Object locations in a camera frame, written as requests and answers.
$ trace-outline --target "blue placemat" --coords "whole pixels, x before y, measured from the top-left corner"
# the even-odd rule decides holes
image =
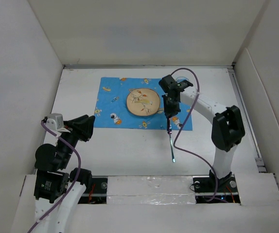
[[[163,112],[163,90],[159,86],[160,79],[139,78],[109,78],[103,77],[97,96],[95,107],[95,123],[97,128],[123,128],[123,129],[166,129],[167,122]],[[126,107],[126,98],[129,93],[138,88],[155,90],[160,97],[160,108],[152,116],[136,116]],[[171,119],[172,129],[179,130],[185,120],[189,106],[180,104],[181,113]],[[192,130],[192,121],[189,120],[184,130]]]

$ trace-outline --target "white floor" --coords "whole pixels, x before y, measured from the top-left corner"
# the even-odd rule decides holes
[[[201,92],[226,106],[238,105],[226,68],[191,67],[197,74]],[[176,67],[143,67],[123,69],[65,69],[62,73],[52,112],[62,113],[64,120],[94,114],[101,77],[162,78]],[[195,83],[192,74],[180,71]],[[215,146],[211,141],[211,125],[197,112],[192,114],[193,131],[183,132],[178,145],[194,151],[213,163]],[[243,138],[234,155],[233,172],[257,173],[256,149],[251,135]],[[56,139],[46,135],[46,143]],[[171,160],[169,138],[161,130],[95,128],[92,139],[79,142],[82,167],[94,176],[118,175],[205,175],[209,167],[192,155],[175,150],[176,163]],[[77,167],[72,156],[66,171]]]

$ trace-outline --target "wire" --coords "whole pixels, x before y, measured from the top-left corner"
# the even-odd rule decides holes
[[[230,188],[229,188],[228,186],[226,186],[226,189],[228,189],[229,192],[230,192],[230,194],[231,194],[232,202],[233,202],[233,203],[236,203],[236,202],[235,202],[235,199],[234,199],[234,197],[233,197],[232,191],[230,190]]]
[[[54,133],[53,131],[51,131],[50,129],[48,129],[48,127],[44,124],[44,121],[41,121],[41,126],[50,134],[52,134],[54,137],[57,137],[57,134]],[[81,158],[80,155],[78,153],[78,151],[70,144],[68,143],[65,139],[58,137],[58,140],[62,141],[66,146],[68,146],[76,155],[78,158],[78,169],[75,175],[75,178],[73,179],[72,184],[70,185],[70,187],[67,189],[66,193],[61,197],[60,200],[58,200],[58,202],[56,202],[47,212],[44,213],[43,216],[40,217],[39,221],[35,222],[33,224],[33,226],[28,230],[27,233],[31,233],[33,231],[33,229],[38,225],[38,223],[43,220],[46,216],[48,216],[62,201],[63,199],[67,196],[67,194],[72,190],[73,186],[75,185],[79,173],[80,173],[80,167],[81,167]]]
[[[207,202],[210,202],[210,201],[212,201],[212,200],[215,198],[216,193],[217,193],[217,189],[218,189],[218,179],[217,179],[216,172],[215,172],[213,166],[212,166],[205,158],[201,157],[200,155],[198,155],[198,154],[196,154],[196,153],[194,153],[194,152],[191,152],[191,151],[189,151],[189,150],[185,150],[185,149],[182,149],[182,148],[176,146],[176,141],[177,141],[177,139],[178,139],[180,133],[182,132],[184,126],[186,125],[188,118],[189,118],[190,115],[192,114],[192,111],[193,111],[193,109],[194,109],[194,107],[195,107],[195,105],[196,105],[196,103],[197,103],[197,101],[198,101],[199,93],[200,93],[200,84],[199,84],[199,80],[198,80],[198,77],[197,77],[197,75],[195,74],[195,72],[193,72],[191,69],[188,69],[188,68],[184,68],[184,67],[183,67],[183,68],[179,68],[179,69],[174,70],[174,71],[172,72],[171,76],[172,76],[173,74],[175,74],[176,72],[178,72],[179,70],[187,70],[187,71],[191,72],[191,73],[194,75],[194,78],[196,79],[196,82],[197,82],[197,91],[198,91],[198,92],[197,92],[197,95],[196,95],[196,97],[195,97],[195,99],[194,99],[194,102],[193,102],[193,104],[192,104],[192,106],[191,106],[191,108],[190,108],[190,111],[189,111],[189,113],[188,113],[186,119],[184,120],[184,123],[183,123],[182,127],[181,127],[181,128],[179,129],[179,131],[178,131],[178,134],[177,134],[177,136],[176,136],[176,138],[175,138],[175,140],[174,140],[173,146],[174,146],[174,148],[176,148],[176,149],[178,149],[178,150],[184,151],[184,152],[186,152],[186,153],[189,153],[189,154],[192,154],[192,155],[198,157],[199,159],[202,159],[202,160],[211,168],[211,170],[212,170],[212,172],[213,172],[213,174],[214,174],[214,177],[215,177],[215,190],[214,190],[213,196],[210,197],[210,198],[207,200]]]
[[[92,194],[94,192],[94,188],[95,188],[95,184],[92,186],[92,190],[89,192],[89,201],[87,202],[88,204],[90,203],[90,201],[92,200]]]
[[[193,191],[193,192],[196,192],[196,191],[194,191],[194,190],[192,189],[192,186],[193,186],[193,184],[191,184],[191,185],[189,186],[189,189],[190,189],[191,191]]]
[[[214,198],[215,200],[220,200],[221,202],[224,202],[224,203],[229,203],[228,201],[224,200],[224,199],[220,199],[220,198]]]

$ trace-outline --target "black bracket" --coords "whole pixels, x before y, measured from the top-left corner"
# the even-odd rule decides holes
[[[85,194],[89,193],[93,189],[93,196],[103,196],[107,195],[108,178],[107,177],[93,177],[92,184],[90,188],[85,190]]]
[[[73,120],[64,121],[64,125],[71,128],[71,134],[79,140],[87,142],[93,135],[95,116],[83,115]]]
[[[226,152],[230,151],[233,145],[238,145],[245,135],[240,109],[233,105],[227,107],[222,113],[217,113],[212,123],[212,141],[214,145]]]
[[[215,191],[215,177],[214,174],[210,171],[209,176],[199,176],[193,177],[193,188],[197,195],[197,193],[205,194],[205,193],[214,193]],[[218,180],[218,188],[217,193],[228,192],[227,187],[231,190],[232,193],[238,192],[237,186],[231,186],[231,182],[236,182],[232,173],[229,173],[222,179]]]
[[[75,179],[77,171],[78,171],[77,167],[73,171],[71,171],[70,181],[73,181]],[[91,173],[91,171],[81,168],[80,172],[79,172],[77,182],[80,182],[81,185],[85,184],[87,189],[91,188],[91,184],[92,184],[92,173]]]
[[[48,173],[38,170],[35,183],[34,196],[38,200],[44,198],[54,203],[54,201],[66,192],[68,173]]]
[[[163,77],[159,81],[159,85],[166,93],[162,96],[164,105],[164,114],[166,118],[171,118],[180,112],[180,93],[187,87],[193,86],[193,84],[187,80],[176,82],[171,75]]]

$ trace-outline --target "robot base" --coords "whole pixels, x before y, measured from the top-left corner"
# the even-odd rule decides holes
[[[212,196],[215,191],[215,178],[210,171],[208,176],[193,176],[193,187],[196,196]],[[226,177],[218,181],[216,195],[225,195],[229,189],[233,195],[238,194],[238,188],[235,177],[229,173]]]

